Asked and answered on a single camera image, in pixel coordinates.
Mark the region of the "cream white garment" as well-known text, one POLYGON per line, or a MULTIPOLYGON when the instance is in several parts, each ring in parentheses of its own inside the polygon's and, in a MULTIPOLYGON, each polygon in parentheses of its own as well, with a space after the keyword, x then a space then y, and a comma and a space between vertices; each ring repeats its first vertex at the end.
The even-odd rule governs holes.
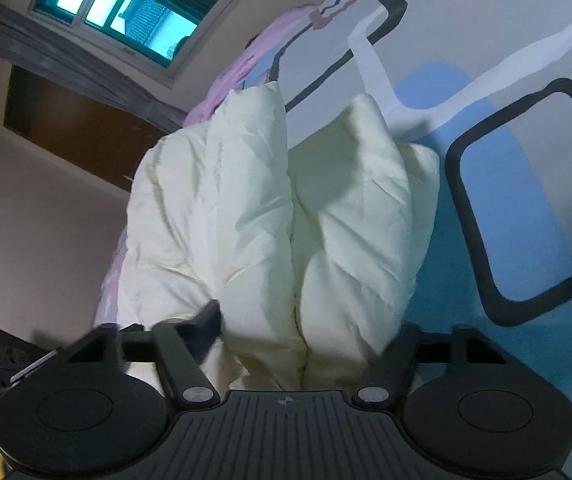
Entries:
POLYGON ((366 94, 289 146, 277 84, 232 91, 138 166, 117 320, 216 300, 218 390, 352 389, 400 330, 439 188, 437 153, 395 141, 366 94))

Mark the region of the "brown wooden door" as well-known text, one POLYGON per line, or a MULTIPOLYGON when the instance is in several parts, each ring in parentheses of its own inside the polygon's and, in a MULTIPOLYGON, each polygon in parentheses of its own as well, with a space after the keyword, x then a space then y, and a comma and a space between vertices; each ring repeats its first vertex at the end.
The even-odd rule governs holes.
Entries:
POLYGON ((136 116, 14 66, 4 126, 123 190, 164 132, 136 116))

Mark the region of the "pink floral blanket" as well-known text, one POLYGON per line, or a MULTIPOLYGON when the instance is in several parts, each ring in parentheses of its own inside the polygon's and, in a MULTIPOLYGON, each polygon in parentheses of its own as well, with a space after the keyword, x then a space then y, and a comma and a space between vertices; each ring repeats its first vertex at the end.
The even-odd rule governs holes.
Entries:
POLYGON ((204 99, 188 112, 182 127, 187 128, 209 119, 228 96, 228 92, 246 78, 262 56, 277 47, 292 26, 317 8, 313 4, 296 6, 272 21, 259 35, 254 36, 243 53, 216 77, 204 99))

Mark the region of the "patterned grey blue bedsheet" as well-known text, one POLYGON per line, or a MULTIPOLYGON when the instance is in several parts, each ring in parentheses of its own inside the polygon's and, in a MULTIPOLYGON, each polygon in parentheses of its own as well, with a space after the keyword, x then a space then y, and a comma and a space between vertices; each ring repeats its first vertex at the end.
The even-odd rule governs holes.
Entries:
POLYGON ((357 96, 438 155, 410 391, 230 389, 133 479, 572 479, 572 0, 337 0, 275 55, 287 143, 357 96))

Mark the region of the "white framed window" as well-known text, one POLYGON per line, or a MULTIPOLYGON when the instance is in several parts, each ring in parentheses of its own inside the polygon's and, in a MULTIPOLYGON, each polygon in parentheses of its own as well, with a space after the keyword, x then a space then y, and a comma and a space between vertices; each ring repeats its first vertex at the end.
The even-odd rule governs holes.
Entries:
POLYGON ((139 70, 176 73, 239 0, 31 0, 30 10, 139 70))

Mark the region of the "left grey curtain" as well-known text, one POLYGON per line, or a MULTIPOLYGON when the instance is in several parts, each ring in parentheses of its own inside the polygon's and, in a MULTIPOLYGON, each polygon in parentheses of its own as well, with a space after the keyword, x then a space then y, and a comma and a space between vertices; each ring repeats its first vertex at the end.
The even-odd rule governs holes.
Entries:
POLYGON ((165 132, 181 128, 186 117, 114 66, 1 4, 0 58, 165 132))

